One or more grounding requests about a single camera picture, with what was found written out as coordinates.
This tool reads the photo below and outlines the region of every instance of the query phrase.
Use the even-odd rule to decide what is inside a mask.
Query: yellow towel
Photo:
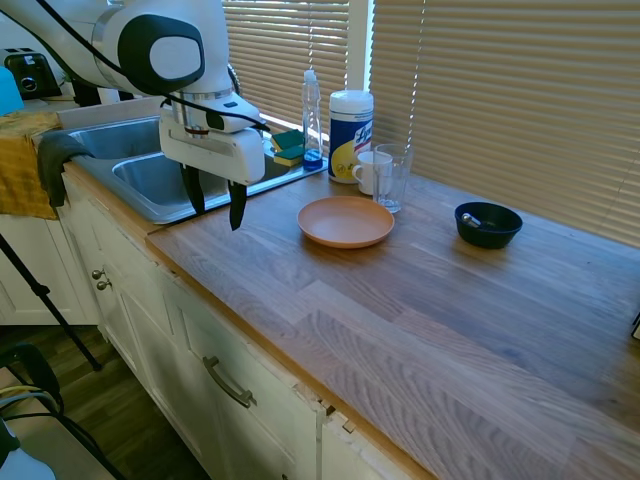
[[[32,140],[57,128],[56,113],[15,112],[0,117],[0,214],[58,218],[40,187]]]

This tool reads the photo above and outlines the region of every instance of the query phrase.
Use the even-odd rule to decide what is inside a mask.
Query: dish soap bottle
[[[313,69],[304,72],[302,133],[304,135],[302,167],[305,170],[317,170],[322,167],[322,123],[320,121],[320,86]]]

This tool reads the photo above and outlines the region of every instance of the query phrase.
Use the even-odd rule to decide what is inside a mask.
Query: window
[[[329,95],[346,85],[348,0],[224,0],[223,6],[230,62],[243,96],[267,116],[274,131],[287,122],[300,125],[303,75],[313,67],[327,131]]]
[[[640,246],[640,2],[376,0],[374,141],[414,172]]]

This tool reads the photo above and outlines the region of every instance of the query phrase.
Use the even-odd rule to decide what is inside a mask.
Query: bowl
[[[482,224],[474,227],[462,221],[468,213]],[[504,248],[522,228],[522,218],[513,210],[494,203],[463,203],[455,211],[458,233],[463,240],[482,248]]]

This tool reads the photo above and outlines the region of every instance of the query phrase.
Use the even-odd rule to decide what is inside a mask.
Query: sink basin
[[[85,145],[96,158],[74,157],[107,189],[146,220],[156,224],[176,222],[195,214],[182,183],[180,164],[160,151],[158,117],[66,131]],[[273,161],[271,143],[265,143],[265,175],[247,188],[255,195],[326,169],[306,171]],[[200,172],[205,207],[211,210],[230,201],[227,180]]]

